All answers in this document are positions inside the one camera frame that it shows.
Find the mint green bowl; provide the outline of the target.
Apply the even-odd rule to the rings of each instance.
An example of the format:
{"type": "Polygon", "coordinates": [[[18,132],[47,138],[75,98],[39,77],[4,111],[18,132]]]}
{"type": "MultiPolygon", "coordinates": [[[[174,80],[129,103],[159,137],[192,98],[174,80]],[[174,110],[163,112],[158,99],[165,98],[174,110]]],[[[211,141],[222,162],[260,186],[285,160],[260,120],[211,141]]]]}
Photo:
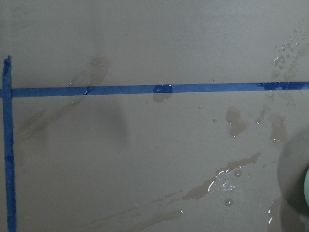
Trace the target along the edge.
{"type": "Polygon", "coordinates": [[[309,169],[306,172],[305,179],[304,179],[304,197],[307,206],[309,206],[309,169]]]}

